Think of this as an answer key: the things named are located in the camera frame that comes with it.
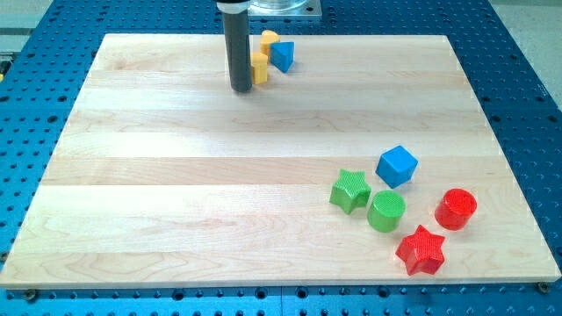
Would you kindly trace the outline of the clear robot base plate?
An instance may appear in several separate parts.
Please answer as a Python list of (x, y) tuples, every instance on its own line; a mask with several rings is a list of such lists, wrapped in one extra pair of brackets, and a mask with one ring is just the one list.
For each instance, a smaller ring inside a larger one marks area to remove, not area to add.
[(253, 19), (319, 20), (321, 0), (251, 0), (249, 16)]

